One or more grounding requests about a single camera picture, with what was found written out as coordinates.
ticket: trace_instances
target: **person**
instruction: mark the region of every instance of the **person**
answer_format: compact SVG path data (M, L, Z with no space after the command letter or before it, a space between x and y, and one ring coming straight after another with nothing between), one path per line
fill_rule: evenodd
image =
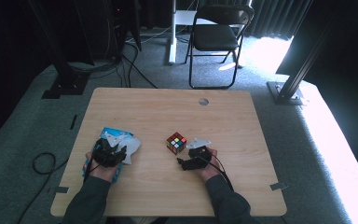
M216 160L217 150L208 148L212 153L211 163L220 167ZM62 224L67 223L99 223L106 207L106 197L111 185L116 167L98 166L95 161L91 164L88 179L84 182L81 190L69 203ZM250 204L228 186L225 178L211 165L203 169L194 170L204 181L205 187L211 198L212 207L217 221L221 224L259 223L251 217Z

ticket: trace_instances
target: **dark sleeve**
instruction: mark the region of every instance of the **dark sleeve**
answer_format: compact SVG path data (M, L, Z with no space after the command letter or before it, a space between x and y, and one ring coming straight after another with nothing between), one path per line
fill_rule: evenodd
M229 188L222 175L210 178L205 185L220 224L259 223L250 215L251 205L239 193Z
M89 176L66 208L62 224L99 223L106 207L110 185L105 180Z

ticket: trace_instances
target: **folding chair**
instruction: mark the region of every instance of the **folding chair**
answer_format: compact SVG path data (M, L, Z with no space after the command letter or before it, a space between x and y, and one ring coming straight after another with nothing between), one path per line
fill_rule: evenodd
M237 75L238 61L241 55L241 46L244 31L251 23L254 10L249 6L242 5L207 5L201 7L193 21L193 26L188 41L187 57L190 57L190 71L188 84L192 89L228 89L234 82ZM212 24L200 24L198 20L204 19L211 21ZM233 26L238 27L237 34L233 31ZM194 55L193 48L199 51L228 51L226 55ZM194 56L225 56L224 63L230 53L233 53L235 60L234 75L232 81L227 86L194 86L192 83L193 57Z

